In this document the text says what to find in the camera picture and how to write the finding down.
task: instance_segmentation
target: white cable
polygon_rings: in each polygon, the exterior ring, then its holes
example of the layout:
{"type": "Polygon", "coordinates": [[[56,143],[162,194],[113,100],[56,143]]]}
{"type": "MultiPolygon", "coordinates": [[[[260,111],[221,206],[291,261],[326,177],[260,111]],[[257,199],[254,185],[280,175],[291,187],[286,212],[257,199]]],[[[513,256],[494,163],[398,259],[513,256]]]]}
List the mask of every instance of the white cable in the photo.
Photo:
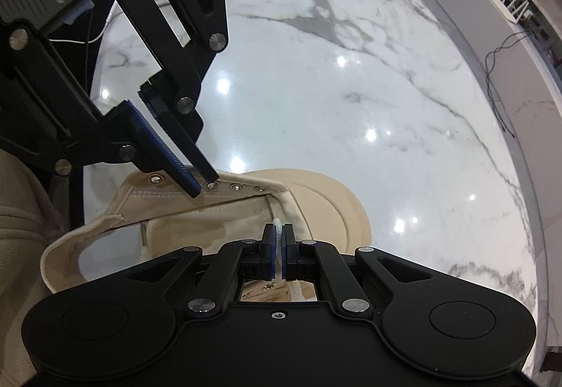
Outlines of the white cable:
{"type": "MultiPolygon", "coordinates": [[[[169,5],[170,3],[168,1],[164,1],[160,4],[156,4],[158,7],[163,7],[166,5],[169,5]]],[[[123,13],[123,10],[120,10],[119,12],[115,13],[115,10],[117,10],[117,8],[119,8],[119,4],[117,2],[115,2],[113,4],[113,6],[111,7],[111,10],[109,11],[109,14],[107,15],[107,19],[106,19],[106,23],[103,26],[102,31],[99,33],[99,35],[96,38],[92,38],[89,42],[88,45],[91,45],[92,43],[97,42],[101,37],[103,37],[103,34],[106,32],[107,28],[109,27],[111,21],[113,21],[117,16],[119,16],[121,13],[123,13]]],[[[86,42],[85,41],[78,41],[78,40],[63,40],[63,39],[50,39],[49,40],[52,43],[72,43],[73,45],[85,45],[86,42]]]]}
{"type": "Polygon", "coordinates": [[[283,255],[281,253],[281,234],[283,233],[283,224],[276,217],[273,219],[275,226],[275,278],[273,282],[281,282],[283,280],[283,255]]]}

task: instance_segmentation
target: black cable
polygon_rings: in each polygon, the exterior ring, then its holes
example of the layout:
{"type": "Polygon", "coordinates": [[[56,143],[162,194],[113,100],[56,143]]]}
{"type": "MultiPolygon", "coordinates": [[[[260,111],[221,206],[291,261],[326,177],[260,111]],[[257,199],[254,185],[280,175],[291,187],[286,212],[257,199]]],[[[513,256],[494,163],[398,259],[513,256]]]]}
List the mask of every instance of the black cable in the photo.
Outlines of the black cable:
{"type": "Polygon", "coordinates": [[[492,79],[491,79],[491,74],[494,71],[494,69],[496,68],[496,54],[498,52],[500,52],[501,50],[505,50],[505,49],[510,49],[513,48],[517,43],[519,43],[521,40],[527,38],[529,35],[531,35],[532,32],[528,32],[528,31],[522,31],[522,32],[515,32],[512,33],[511,35],[509,35],[504,42],[497,47],[496,49],[494,49],[494,51],[490,51],[488,52],[488,54],[486,54],[486,57],[484,58],[484,63],[485,63],[485,68],[486,68],[486,89],[488,92],[488,97],[490,98],[490,103],[492,104],[492,111],[494,112],[494,116],[496,116],[496,119],[499,123],[499,126],[501,127],[501,129],[504,132],[508,132],[513,138],[515,138],[515,133],[513,133],[511,131],[511,129],[508,127],[508,125],[506,124],[506,122],[504,121],[504,119],[502,118],[501,114],[499,113],[499,110],[497,109],[496,106],[496,101],[494,100],[494,96],[492,94],[492,79]],[[524,33],[525,35],[521,38],[519,38],[518,40],[515,41],[515,43],[509,45],[509,46],[505,46],[505,43],[508,42],[508,40],[512,37],[516,37],[517,35],[524,33]],[[488,66],[488,58],[492,56],[493,57],[493,64],[492,64],[492,68],[490,68],[488,66]]]}
{"type": "Polygon", "coordinates": [[[84,44],[84,85],[83,88],[87,90],[88,88],[88,47],[90,45],[90,31],[92,30],[92,19],[94,18],[94,9],[92,8],[89,13],[88,28],[86,29],[86,39],[84,44]]]}

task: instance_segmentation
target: round black pad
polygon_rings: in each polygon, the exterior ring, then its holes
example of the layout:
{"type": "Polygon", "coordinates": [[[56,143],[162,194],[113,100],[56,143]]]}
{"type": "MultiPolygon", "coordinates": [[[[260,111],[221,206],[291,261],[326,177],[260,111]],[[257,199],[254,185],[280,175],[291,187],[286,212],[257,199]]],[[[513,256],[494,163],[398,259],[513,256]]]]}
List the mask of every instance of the round black pad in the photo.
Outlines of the round black pad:
{"type": "Polygon", "coordinates": [[[99,280],[39,302],[22,324],[35,364],[71,379],[118,376],[159,355],[175,316],[157,284],[99,280]]]}
{"type": "Polygon", "coordinates": [[[84,303],[63,317],[63,328],[79,339],[103,339],[127,324],[127,311],[113,303],[84,303]]]}
{"type": "Polygon", "coordinates": [[[488,308],[470,302],[443,303],[432,311],[430,320],[443,335],[459,339],[480,338],[496,325],[488,308]]]}
{"type": "Polygon", "coordinates": [[[535,321],[515,299],[470,282],[401,284],[384,310],[388,342],[416,365],[463,379],[521,369],[535,341],[535,321]]]}

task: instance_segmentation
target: beige fabric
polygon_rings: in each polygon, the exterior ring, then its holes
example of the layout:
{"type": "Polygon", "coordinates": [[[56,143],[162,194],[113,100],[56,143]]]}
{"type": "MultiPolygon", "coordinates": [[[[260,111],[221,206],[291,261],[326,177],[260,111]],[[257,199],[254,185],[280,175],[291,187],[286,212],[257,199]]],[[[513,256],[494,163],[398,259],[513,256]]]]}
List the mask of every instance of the beige fabric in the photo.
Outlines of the beige fabric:
{"type": "Polygon", "coordinates": [[[48,294],[39,259],[64,231],[35,175],[0,150],[0,387],[19,387],[35,373],[21,341],[21,322],[48,294]]]}
{"type": "Polygon", "coordinates": [[[314,284],[306,281],[249,281],[244,284],[241,301],[259,303],[316,301],[316,291],[314,284]]]}
{"type": "Polygon", "coordinates": [[[163,178],[158,185],[151,180],[154,174],[132,173],[102,216],[46,249],[41,257],[45,283],[53,292],[84,283],[80,253],[100,237],[116,236],[118,227],[140,222],[145,226],[143,260],[187,245],[215,253],[229,241],[261,238],[265,224],[276,217],[293,224],[297,240],[329,241],[345,253],[370,244],[363,207],[334,179],[300,170],[219,174],[217,188],[203,185],[192,199],[164,173],[158,174],[163,178]]]}

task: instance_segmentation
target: screw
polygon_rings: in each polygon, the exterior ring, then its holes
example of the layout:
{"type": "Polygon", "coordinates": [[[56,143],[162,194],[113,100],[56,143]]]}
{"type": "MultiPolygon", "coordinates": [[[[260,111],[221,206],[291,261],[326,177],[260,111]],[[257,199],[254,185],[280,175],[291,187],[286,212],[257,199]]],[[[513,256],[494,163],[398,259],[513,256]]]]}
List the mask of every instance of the screw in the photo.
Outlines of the screw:
{"type": "Polygon", "coordinates": [[[222,33],[214,33],[209,38],[209,46],[213,51],[222,51],[224,47],[227,45],[227,39],[222,33]]]}
{"type": "Polygon", "coordinates": [[[369,309],[369,302],[361,298],[349,298],[342,303],[342,308],[350,312],[363,312],[369,309]]]}
{"type": "Polygon", "coordinates": [[[54,164],[54,171],[56,171],[59,176],[68,176],[72,171],[72,164],[66,159],[57,160],[54,164]]]}
{"type": "Polygon", "coordinates": [[[119,158],[123,162],[130,162],[135,158],[135,154],[137,154],[137,150],[133,145],[123,145],[119,148],[119,158]]]}
{"type": "Polygon", "coordinates": [[[179,114],[189,114],[193,111],[195,107],[195,103],[189,97],[182,97],[176,103],[176,110],[178,110],[179,114]]]}
{"type": "Polygon", "coordinates": [[[162,182],[164,182],[164,176],[151,175],[150,182],[152,182],[155,186],[159,186],[162,182]]]}
{"type": "Polygon", "coordinates": [[[9,36],[9,46],[14,51],[21,51],[29,43],[29,34],[25,29],[16,29],[9,36]]]}
{"type": "Polygon", "coordinates": [[[193,312],[205,313],[215,309],[215,302],[208,298],[196,298],[195,300],[191,300],[187,304],[187,307],[193,312]]]}

